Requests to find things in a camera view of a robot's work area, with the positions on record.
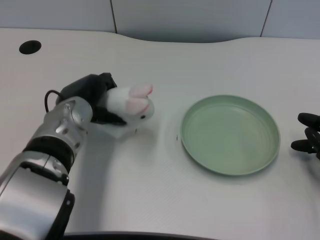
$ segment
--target white table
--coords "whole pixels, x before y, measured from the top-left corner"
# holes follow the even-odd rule
[[[40,51],[19,53],[28,40],[40,41]],[[106,32],[0,29],[0,171],[42,123],[48,90],[103,72],[112,73],[118,86],[153,83],[156,111],[121,142],[91,127],[70,172],[76,203],[67,232],[320,238],[320,162],[290,148],[305,138],[298,114],[320,114],[320,40],[168,43]],[[184,112],[218,94],[248,98],[274,117],[281,148],[270,167],[225,177],[184,152],[179,134]]]

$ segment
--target black cable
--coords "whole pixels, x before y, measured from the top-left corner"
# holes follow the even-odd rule
[[[62,96],[62,94],[56,90],[49,90],[45,96],[44,96],[44,108],[45,108],[45,111],[48,113],[49,112],[49,108],[48,108],[48,97],[50,95],[50,93],[55,93],[57,94],[62,100],[64,100],[64,97]]]

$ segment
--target bunny ear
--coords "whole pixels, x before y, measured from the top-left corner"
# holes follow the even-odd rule
[[[130,89],[129,96],[133,98],[145,98],[146,96],[152,93],[152,90],[152,84],[133,86]]]
[[[129,98],[126,101],[126,113],[130,115],[142,114],[149,107],[149,101],[145,98]]]

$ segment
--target stuffed rabbit toy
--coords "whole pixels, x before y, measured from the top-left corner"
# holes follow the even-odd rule
[[[121,118],[124,125],[104,124],[101,125],[101,129],[115,138],[120,138],[129,131],[135,131],[155,112],[154,104],[148,98],[152,91],[152,84],[115,87],[108,90],[104,106],[110,113]]]

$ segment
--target light green plate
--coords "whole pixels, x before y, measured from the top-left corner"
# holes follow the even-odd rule
[[[181,139],[199,164],[226,175],[265,168],[280,147],[280,133],[270,114],[250,100],[231,95],[211,96],[189,108]]]

